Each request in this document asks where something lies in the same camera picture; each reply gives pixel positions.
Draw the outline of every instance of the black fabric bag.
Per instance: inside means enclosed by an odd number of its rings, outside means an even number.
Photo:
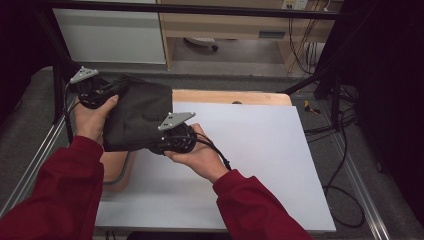
[[[158,127],[172,112],[172,89],[130,76],[123,78],[128,89],[105,123],[104,149],[115,152],[155,147],[162,138]]]

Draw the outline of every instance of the maroon jacket sleeve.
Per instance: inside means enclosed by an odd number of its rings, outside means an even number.
[[[32,195],[0,220],[0,239],[92,239],[99,205],[102,147],[74,137],[41,166]]]
[[[312,239],[256,177],[244,178],[232,170],[213,188],[233,240]]]

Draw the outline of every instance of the person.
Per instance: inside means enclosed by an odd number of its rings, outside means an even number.
[[[102,131],[118,96],[91,110],[74,109],[76,135],[41,166],[31,196],[0,219],[3,239],[92,239],[103,186]],[[192,125],[207,139],[199,124]],[[255,177],[228,171],[218,154],[197,143],[186,154],[165,152],[213,184],[217,205],[234,240],[312,239]]]

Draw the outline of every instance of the floor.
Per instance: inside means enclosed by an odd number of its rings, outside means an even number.
[[[294,73],[287,72],[277,46],[272,41],[222,39],[217,40],[217,44],[219,50],[214,52],[211,49],[179,39],[171,69],[164,69],[163,66],[131,65],[126,71],[135,72],[150,81],[169,84],[174,88],[264,92],[283,90],[307,77],[307,74],[302,73],[299,69]],[[119,72],[115,71],[116,66],[113,65],[109,65],[107,69],[110,71],[110,78],[116,75],[114,72]],[[35,154],[51,126],[49,121],[52,119],[50,101],[52,87],[49,85],[49,80],[51,80],[51,75],[48,71],[35,75],[28,92],[23,97],[22,107],[12,114],[0,128],[0,142],[2,143],[0,167],[1,169],[14,169],[14,171],[1,175],[0,205],[3,205],[12,193],[14,186],[30,163],[29,156]],[[309,101],[312,109],[322,112],[328,105],[327,101],[315,101],[312,95],[314,89],[315,85],[311,84],[291,96],[293,104],[298,107],[304,129],[328,125],[324,114],[305,111],[305,100]],[[348,89],[347,91],[354,93],[355,90]],[[342,103],[343,109],[349,107],[349,103]],[[353,159],[352,161],[357,167],[390,237],[375,237],[367,223],[359,228],[349,228],[336,223],[336,233],[316,235],[314,238],[424,239],[423,227],[415,220],[390,175],[377,171],[377,162],[372,156],[372,151],[361,132],[360,125],[350,125],[346,128],[346,134],[349,156]],[[326,135],[327,133],[307,137],[308,141],[312,141],[325,136],[309,144],[318,176],[323,185],[328,182],[341,159],[335,134]],[[22,138],[31,139],[33,144],[23,144]],[[64,144],[64,142],[66,141],[59,137],[57,145]],[[355,184],[351,180],[346,168],[343,168],[334,184],[356,196]],[[332,192],[329,194],[328,201],[332,213],[343,222],[355,223],[360,219],[358,208],[345,195]],[[116,234],[117,239],[125,239],[128,232],[117,231]],[[104,239],[102,236],[103,230],[97,229],[95,239]]]

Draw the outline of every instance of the white board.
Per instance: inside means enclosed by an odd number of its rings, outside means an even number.
[[[196,112],[233,169],[256,176],[307,231],[335,231],[295,107],[174,103]],[[104,193],[96,226],[161,230],[225,230],[209,181],[148,150],[135,152],[130,182]]]

